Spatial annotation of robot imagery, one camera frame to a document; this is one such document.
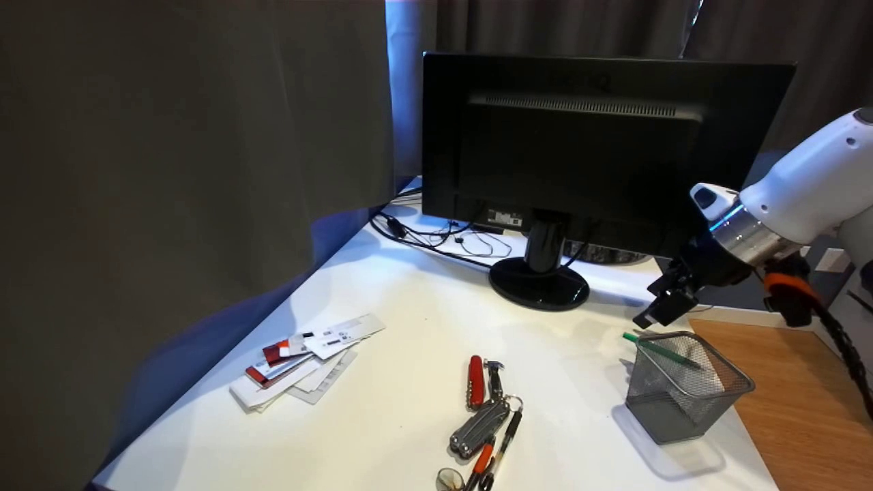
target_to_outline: computer monitor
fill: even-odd
[[[491,287],[564,312],[586,280],[563,242],[672,256],[705,218],[694,182],[740,189],[792,65],[422,57],[422,214],[526,231]]]

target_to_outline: transparent box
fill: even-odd
[[[642,336],[626,406],[653,441],[694,439],[755,385],[694,334]]]

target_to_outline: wooden floor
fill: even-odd
[[[694,331],[755,381],[736,409],[780,488],[873,488],[873,422],[817,334],[711,319]]]

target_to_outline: white table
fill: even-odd
[[[415,200],[406,204],[391,214],[415,223]],[[526,312],[495,295],[484,269],[365,227],[96,484],[428,491],[439,466],[459,466],[448,439],[469,418],[466,359],[484,355],[506,362],[506,391],[526,402],[500,491],[774,488],[735,409],[705,439],[672,451],[632,445],[623,409],[623,359],[632,359],[632,347],[620,334],[632,328],[636,302],[649,301],[643,287],[657,267],[576,269],[593,283],[581,309]],[[316,406],[280,395],[246,414],[230,395],[227,385],[265,343],[360,314],[379,316],[384,331],[354,347],[354,362]]]

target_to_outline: black monitor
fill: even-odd
[[[657,256],[706,227],[694,182],[740,189],[792,65],[688,59],[422,57],[422,214],[521,229],[491,287],[564,312],[586,280],[563,242]]]

